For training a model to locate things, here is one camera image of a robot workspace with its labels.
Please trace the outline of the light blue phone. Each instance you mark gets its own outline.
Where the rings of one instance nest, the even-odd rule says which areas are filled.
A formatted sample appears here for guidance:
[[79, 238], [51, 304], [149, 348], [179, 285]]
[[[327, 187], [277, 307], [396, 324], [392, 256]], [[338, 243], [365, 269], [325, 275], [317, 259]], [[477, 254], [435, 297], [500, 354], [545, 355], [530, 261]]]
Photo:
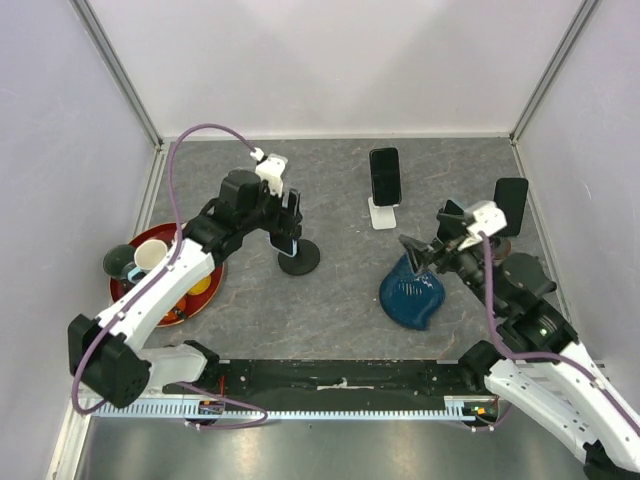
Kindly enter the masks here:
[[293, 257], [297, 253], [297, 242], [301, 236], [302, 214], [300, 192], [291, 189], [282, 200], [275, 227], [269, 232], [269, 242], [279, 253]]

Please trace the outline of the black round phone stand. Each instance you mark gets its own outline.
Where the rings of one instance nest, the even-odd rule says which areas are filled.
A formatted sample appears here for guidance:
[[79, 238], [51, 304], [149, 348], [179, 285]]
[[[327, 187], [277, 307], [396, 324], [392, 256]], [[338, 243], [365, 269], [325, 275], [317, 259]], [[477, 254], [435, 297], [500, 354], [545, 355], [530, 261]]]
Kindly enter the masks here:
[[315, 270], [321, 259], [318, 246], [306, 239], [297, 242], [297, 253], [293, 257], [278, 254], [279, 268], [291, 276], [303, 276]]

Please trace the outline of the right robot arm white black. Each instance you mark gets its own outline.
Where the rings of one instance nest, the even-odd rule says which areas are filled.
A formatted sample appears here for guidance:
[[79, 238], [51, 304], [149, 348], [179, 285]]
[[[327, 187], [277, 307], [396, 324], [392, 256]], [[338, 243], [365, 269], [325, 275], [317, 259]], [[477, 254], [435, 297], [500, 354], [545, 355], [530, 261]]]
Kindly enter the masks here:
[[492, 340], [461, 358], [460, 386], [486, 389], [526, 414], [571, 451], [588, 478], [638, 478], [639, 416], [545, 300], [555, 283], [531, 255], [493, 260], [491, 240], [509, 226], [502, 211], [441, 218], [444, 232], [431, 242], [399, 241], [414, 273], [454, 273], [485, 306]]

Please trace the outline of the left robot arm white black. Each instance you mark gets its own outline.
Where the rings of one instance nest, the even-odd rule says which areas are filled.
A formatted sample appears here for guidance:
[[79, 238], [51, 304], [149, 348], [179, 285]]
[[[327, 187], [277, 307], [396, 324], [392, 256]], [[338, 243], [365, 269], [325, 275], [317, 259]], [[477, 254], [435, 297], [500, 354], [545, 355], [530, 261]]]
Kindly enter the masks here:
[[161, 262], [133, 289], [90, 319], [77, 316], [68, 327], [72, 387], [89, 387], [103, 401], [123, 408], [146, 389], [186, 382], [208, 393], [219, 382], [218, 358], [195, 342], [146, 349], [164, 316], [200, 280], [239, 250], [245, 236], [263, 230], [281, 239], [293, 256], [301, 235], [299, 194], [284, 193], [285, 163], [272, 158], [255, 170], [234, 170], [220, 194], [187, 224]]

